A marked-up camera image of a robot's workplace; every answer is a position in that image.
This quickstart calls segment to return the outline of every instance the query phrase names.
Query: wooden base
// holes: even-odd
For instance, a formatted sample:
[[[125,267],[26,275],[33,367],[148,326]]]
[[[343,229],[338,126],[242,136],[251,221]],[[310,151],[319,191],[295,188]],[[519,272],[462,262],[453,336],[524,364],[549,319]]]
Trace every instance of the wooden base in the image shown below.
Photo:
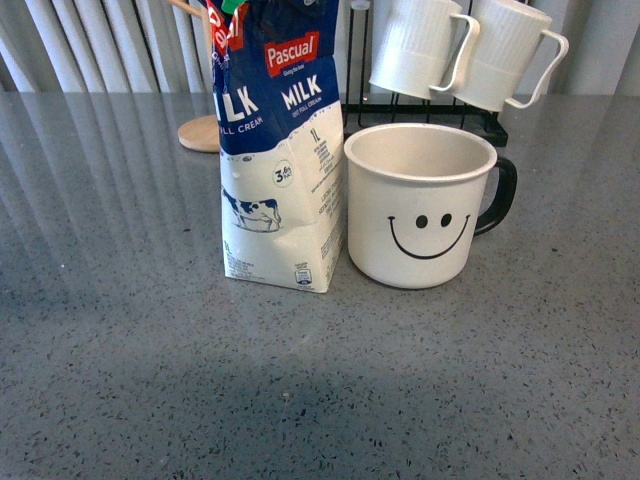
[[[178,129],[178,139],[183,147],[197,152],[218,153],[220,134],[218,119],[207,115],[188,121]]]

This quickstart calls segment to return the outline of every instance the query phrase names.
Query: milk carton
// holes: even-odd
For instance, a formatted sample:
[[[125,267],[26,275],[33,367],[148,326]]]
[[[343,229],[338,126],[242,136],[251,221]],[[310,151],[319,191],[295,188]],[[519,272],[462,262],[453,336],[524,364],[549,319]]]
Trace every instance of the milk carton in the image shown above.
[[[228,277],[326,292],[343,243],[338,0],[207,0]]]

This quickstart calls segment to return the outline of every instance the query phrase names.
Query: cow illustration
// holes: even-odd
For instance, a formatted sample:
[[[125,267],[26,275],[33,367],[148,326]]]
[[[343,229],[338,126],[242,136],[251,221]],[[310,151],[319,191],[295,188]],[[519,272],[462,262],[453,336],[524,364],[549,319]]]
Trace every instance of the cow illustration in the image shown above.
[[[278,202],[275,199],[238,200],[233,198],[224,187],[222,188],[222,196],[231,205],[236,216],[236,226],[252,232],[277,232],[280,230],[282,218],[278,213]]]

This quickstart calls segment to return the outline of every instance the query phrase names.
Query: mug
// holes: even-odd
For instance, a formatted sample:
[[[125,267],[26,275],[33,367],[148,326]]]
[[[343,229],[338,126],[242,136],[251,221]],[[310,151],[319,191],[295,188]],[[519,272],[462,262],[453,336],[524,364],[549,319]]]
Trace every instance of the mug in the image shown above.
[[[467,262],[474,235],[507,215],[516,168],[486,140],[432,124],[361,130],[344,145],[349,161],[348,249],[381,283],[427,288],[451,280]],[[489,172],[496,194],[479,215]]]
[[[480,34],[464,81],[451,93],[463,102],[491,112],[501,112],[505,103],[516,108],[533,105],[569,51],[569,41],[548,30],[551,17],[516,0],[485,0],[476,7],[473,16],[480,23]],[[544,37],[558,42],[558,52],[529,101],[521,103],[513,94]]]
[[[464,78],[478,22],[461,15],[453,0],[394,0],[369,82],[394,92],[431,99],[430,90],[446,92]],[[449,63],[455,22],[468,23],[448,85],[438,85]]]

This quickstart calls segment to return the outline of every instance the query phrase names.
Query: mug rack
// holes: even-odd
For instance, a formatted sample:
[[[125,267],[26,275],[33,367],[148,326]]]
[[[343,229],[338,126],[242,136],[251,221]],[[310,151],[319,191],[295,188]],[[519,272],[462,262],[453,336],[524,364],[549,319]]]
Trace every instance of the mug rack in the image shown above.
[[[518,0],[521,3],[528,3],[526,0]],[[473,0],[469,1],[468,15],[471,15]],[[346,74],[346,96],[342,105],[345,136],[355,133],[357,130],[379,125],[382,123],[394,123],[396,121],[420,121],[424,123],[435,123],[455,126],[468,130],[481,138],[484,138],[495,147],[507,145],[509,135],[498,121],[497,112],[489,112],[476,108],[466,103],[457,103],[453,98],[451,104],[432,104],[431,101],[424,100],[422,104],[400,104],[400,94],[392,92],[389,103],[368,103],[365,93],[365,71],[367,58],[367,41],[369,30],[369,12],[366,9],[350,9],[349,16],[349,36],[347,45],[347,74]],[[352,103],[350,97],[351,76],[352,76],[352,56],[354,49],[354,24],[356,21],[363,22],[362,38],[362,66],[359,72],[359,88],[357,102]]]

